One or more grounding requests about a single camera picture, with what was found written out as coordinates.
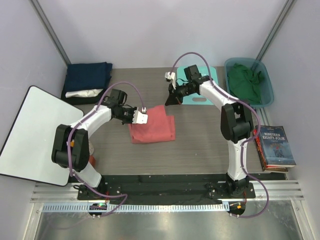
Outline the pink t shirt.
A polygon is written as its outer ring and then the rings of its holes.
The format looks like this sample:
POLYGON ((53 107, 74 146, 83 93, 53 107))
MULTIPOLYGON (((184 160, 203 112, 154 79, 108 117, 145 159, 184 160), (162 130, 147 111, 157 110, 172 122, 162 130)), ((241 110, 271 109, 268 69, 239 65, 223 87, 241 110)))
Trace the pink t shirt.
POLYGON ((129 124, 133 144, 170 142, 176 139, 175 117, 167 115, 164 105, 147 110, 146 124, 129 124))

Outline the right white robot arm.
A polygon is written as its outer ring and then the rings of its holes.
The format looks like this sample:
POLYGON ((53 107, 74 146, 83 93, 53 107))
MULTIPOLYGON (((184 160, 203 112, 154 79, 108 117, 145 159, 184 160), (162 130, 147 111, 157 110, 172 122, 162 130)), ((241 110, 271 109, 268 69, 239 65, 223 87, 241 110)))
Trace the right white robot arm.
POLYGON ((229 164, 226 173, 225 190, 233 198, 243 195, 249 187, 247 171, 247 146, 253 131, 251 111, 242 103, 211 82, 208 75, 202 76, 196 65, 184 69, 187 81, 177 83, 174 72, 166 72, 164 77, 168 86, 166 106, 181 105, 184 98, 198 94, 207 98, 220 110, 220 131, 228 144, 229 164))

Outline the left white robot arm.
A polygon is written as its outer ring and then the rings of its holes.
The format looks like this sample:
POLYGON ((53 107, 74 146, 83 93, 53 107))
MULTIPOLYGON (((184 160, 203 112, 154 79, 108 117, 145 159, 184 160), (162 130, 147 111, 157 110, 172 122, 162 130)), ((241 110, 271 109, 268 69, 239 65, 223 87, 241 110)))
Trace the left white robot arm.
POLYGON ((105 180, 90 160, 89 138, 103 124, 112 119, 124 124, 136 124, 140 114, 137 107, 125 104, 127 93, 112 89, 109 96, 98 102, 93 109, 71 125, 60 124, 55 131, 51 160, 69 169, 72 176, 80 178, 89 187, 89 194, 100 200, 107 192, 105 180))

